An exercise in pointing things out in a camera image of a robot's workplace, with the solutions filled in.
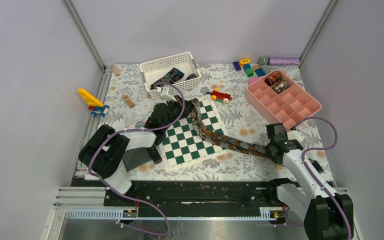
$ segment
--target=black object in basket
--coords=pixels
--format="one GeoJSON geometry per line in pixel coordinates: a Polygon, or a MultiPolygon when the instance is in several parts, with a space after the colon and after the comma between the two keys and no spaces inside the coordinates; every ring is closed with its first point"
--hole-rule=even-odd
{"type": "Polygon", "coordinates": [[[175,84],[177,81],[182,79],[184,75],[185,74],[182,71],[173,67],[169,72],[167,72],[166,75],[164,75],[162,78],[158,79],[156,82],[151,84],[151,89],[154,90],[156,89],[156,87],[162,86],[162,84],[158,84],[158,83],[175,84]]]}

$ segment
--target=green and white chessboard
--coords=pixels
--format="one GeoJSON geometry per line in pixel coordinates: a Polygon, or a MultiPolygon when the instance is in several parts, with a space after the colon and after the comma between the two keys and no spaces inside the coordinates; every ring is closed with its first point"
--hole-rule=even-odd
{"type": "MultiPolygon", "coordinates": [[[[200,101],[201,119],[205,126],[216,133],[226,133],[225,125],[214,101],[208,99],[207,96],[201,98],[200,101]]],[[[166,138],[158,149],[167,172],[215,158],[229,151],[202,140],[192,127],[190,116],[177,121],[167,129],[165,134],[166,138]]]]}

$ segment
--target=green block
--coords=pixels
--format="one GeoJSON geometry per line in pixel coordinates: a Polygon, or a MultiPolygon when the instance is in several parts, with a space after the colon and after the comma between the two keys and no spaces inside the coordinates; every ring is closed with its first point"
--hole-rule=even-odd
{"type": "Polygon", "coordinates": [[[248,76],[248,78],[250,78],[250,77],[252,77],[252,76],[254,75],[254,71],[253,71],[252,68],[247,68],[247,69],[245,70],[245,73],[246,73],[246,75],[248,76]]]}

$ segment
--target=purple cylinder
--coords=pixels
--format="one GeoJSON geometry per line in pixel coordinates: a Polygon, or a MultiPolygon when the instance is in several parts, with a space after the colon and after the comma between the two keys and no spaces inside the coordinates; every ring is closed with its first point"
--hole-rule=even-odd
{"type": "Polygon", "coordinates": [[[285,58],[285,57],[269,57],[268,65],[298,65],[300,64],[299,58],[285,58]]]}

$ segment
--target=pink organizer tray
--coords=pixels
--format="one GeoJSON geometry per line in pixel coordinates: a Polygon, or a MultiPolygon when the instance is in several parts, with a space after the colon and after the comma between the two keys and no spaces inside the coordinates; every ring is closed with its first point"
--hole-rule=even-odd
{"type": "Polygon", "coordinates": [[[319,101],[281,70],[273,70],[248,85],[246,99],[269,123],[283,123],[288,131],[299,121],[313,116],[322,108],[319,101]],[[289,87],[279,94],[264,82],[275,71],[280,72],[282,79],[289,83],[289,87]]]}

